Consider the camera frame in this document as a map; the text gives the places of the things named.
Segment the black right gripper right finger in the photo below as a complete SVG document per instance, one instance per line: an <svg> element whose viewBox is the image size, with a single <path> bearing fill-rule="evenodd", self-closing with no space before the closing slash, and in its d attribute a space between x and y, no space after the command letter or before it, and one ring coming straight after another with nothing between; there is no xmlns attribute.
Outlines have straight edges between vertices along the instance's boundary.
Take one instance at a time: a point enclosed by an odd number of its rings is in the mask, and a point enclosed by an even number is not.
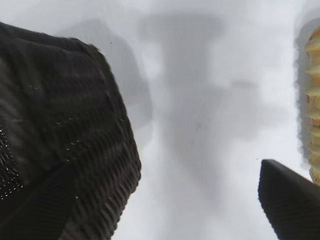
<svg viewBox="0 0 320 240"><path fill-rule="evenodd" d="M258 199L279 240L320 238L320 187L273 159L261 162Z"/></svg>

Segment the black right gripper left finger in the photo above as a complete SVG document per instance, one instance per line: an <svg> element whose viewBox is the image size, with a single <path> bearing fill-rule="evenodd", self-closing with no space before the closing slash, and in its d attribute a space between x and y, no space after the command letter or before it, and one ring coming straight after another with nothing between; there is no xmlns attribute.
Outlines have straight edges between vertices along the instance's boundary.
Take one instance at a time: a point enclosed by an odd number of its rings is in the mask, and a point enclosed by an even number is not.
<svg viewBox="0 0 320 240"><path fill-rule="evenodd" d="M73 168L61 165L0 201L0 238L57 240L74 202Z"/></svg>

